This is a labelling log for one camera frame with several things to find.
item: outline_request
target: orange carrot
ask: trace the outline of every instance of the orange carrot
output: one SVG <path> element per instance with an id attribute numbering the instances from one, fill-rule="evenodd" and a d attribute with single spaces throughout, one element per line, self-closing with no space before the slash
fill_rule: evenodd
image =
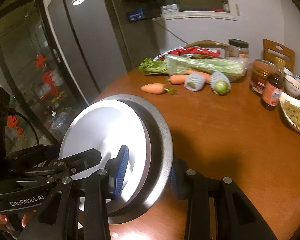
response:
<path id="1" fill-rule="evenodd" d="M 200 72 L 200 71 L 194 71 L 194 70 L 189 70 L 189 69 L 187 70 L 187 73 L 188 74 L 197 73 L 197 74 L 203 76 L 206 79 L 206 83 L 210 83 L 211 75 L 208 74 L 208 73 L 204 73 L 204 72 Z"/>
<path id="2" fill-rule="evenodd" d="M 141 87 L 141 90 L 147 93 L 151 94 L 163 94 L 165 92 L 168 93 L 175 93 L 176 90 L 174 88 L 166 88 L 164 84 L 160 83 L 154 83 L 154 84 L 148 84 L 143 87 Z"/>
<path id="3" fill-rule="evenodd" d="M 188 75 L 173 75 L 169 78 L 169 81 L 172 85 L 183 84 Z"/>

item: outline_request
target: clear plastic wrap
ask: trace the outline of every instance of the clear plastic wrap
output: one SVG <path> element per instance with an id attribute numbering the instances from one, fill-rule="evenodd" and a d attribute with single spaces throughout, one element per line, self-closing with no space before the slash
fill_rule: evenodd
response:
<path id="1" fill-rule="evenodd" d="M 165 56 L 165 62 L 170 76 L 186 74 L 188 69 L 209 74 L 220 71 L 231 82 L 244 76 L 249 66 L 249 61 L 240 57 L 192 59 L 168 54 Z"/>

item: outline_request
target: sauce bottle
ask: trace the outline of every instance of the sauce bottle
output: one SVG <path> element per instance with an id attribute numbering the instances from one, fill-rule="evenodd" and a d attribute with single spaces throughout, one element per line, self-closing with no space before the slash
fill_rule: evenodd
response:
<path id="1" fill-rule="evenodd" d="M 277 66 L 277 70 L 268 76 L 261 99 L 261 104 L 269 111 L 273 111 L 276 108 L 284 89 L 283 69 L 285 67 L 285 61 L 276 57 L 275 65 Z"/>

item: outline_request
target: round dining table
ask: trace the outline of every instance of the round dining table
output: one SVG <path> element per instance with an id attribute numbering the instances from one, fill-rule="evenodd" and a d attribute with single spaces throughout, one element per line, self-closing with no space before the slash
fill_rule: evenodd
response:
<path id="1" fill-rule="evenodd" d="M 164 83 L 177 93 L 154 95 L 140 88 Z M 300 133 L 279 110 L 266 110 L 249 89 L 249 73 L 224 96 L 208 84 L 193 92 L 170 85 L 167 76 L 143 76 L 134 69 L 103 90 L 99 101 L 132 94 L 150 101 L 170 128 L 173 152 L 207 178 L 229 176 L 263 216 L 278 240 L 288 240 L 300 225 Z M 141 217 L 110 225 L 112 239 L 182 240 L 187 201 L 176 200 L 167 185 Z"/>

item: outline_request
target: red package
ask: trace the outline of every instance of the red package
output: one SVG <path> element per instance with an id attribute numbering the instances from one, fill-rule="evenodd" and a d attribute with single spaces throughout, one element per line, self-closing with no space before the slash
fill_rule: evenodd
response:
<path id="1" fill-rule="evenodd" d="M 162 61 L 164 60 L 164 56 L 167 54 L 173 54 L 177 56 L 184 56 L 184 57 L 193 57 L 194 55 L 206 55 L 213 58 L 220 57 L 221 52 L 219 50 L 213 50 L 213 49 L 204 49 L 200 47 L 177 47 L 172 50 L 168 50 L 163 54 L 160 54 L 159 56 L 155 57 L 153 61 Z"/>

